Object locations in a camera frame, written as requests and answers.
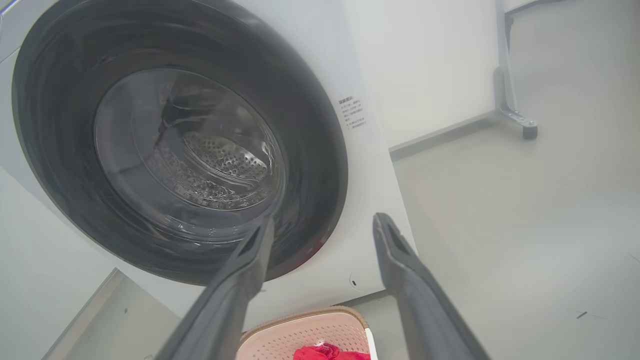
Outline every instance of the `pink laundry basket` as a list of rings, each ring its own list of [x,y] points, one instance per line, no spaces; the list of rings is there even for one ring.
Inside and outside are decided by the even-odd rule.
[[[240,339],[236,360],[292,360],[297,349],[322,342],[378,360],[369,325],[346,306],[295,314],[249,330]]]

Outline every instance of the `red clothing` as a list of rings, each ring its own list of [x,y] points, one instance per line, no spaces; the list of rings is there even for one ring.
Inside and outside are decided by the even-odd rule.
[[[324,343],[297,349],[293,360],[371,360],[371,356],[357,351],[340,351],[337,346]]]

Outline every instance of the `washing machine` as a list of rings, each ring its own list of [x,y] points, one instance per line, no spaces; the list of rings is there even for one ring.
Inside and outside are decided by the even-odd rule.
[[[380,291],[373,214],[413,240],[344,5],[6,4],[0,166],[178,315],[265,216],[245,327]]]

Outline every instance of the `metal stand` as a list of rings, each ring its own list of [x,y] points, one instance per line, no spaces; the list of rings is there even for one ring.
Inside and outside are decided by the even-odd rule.
[[[527,119],[517,110],[512,110],[507,102],[507,92],[504,82],[504,70],[499,67],[493,71],[493,87],[495,90],[495,109],[498,116],[520,124],[522,126],[522,137],[526,140],[533,140],[538,137],[538,122]]]

